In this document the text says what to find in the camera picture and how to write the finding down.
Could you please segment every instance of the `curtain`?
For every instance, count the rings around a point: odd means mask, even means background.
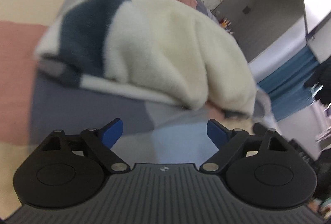
[[[319,65],[309,47],[304,47],[258,85],[269,94],[277,121],[311,105],[314,101],[304,82]]]

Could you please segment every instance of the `bed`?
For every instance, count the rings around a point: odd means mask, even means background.
[[[18,166],[52,130],[66,134],[101,128],[114,118],[124,122],[124,133],[112,150],[128,164],[183,163],[199,166],[217,148],[206,135],[215,118],[226,127],[251,131],[252,120],[225,118],[211,104],[193,111],[181,106],[130,99],[62,86],[37,71],[33,53],[38,40],[57,14],[82,0],[0,1],[0,217],[20,205],[12,186]],[[217,23],[202,0],[178,0]],[[254,122],[275,127],[270,99],[259,90]]]

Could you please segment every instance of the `cream fleece blanket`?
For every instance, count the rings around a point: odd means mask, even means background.
[[[234,38],[176,0],[87,0],[49,28],[39,68],[62,83],[251,115],[256,87]]]

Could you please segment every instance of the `silver screw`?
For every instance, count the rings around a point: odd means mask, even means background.
[[[116,172],[123,172],[127,169],[127,165],[123,162],[117,162],[111,165],[111,169]]]
[[[205,163],[204,165],[202,165],[202,169],[204,169],[205,171],[208,171],[208,172],[214,172],[219,169],[219,166],[213,162],[208,162],[208,163]]]

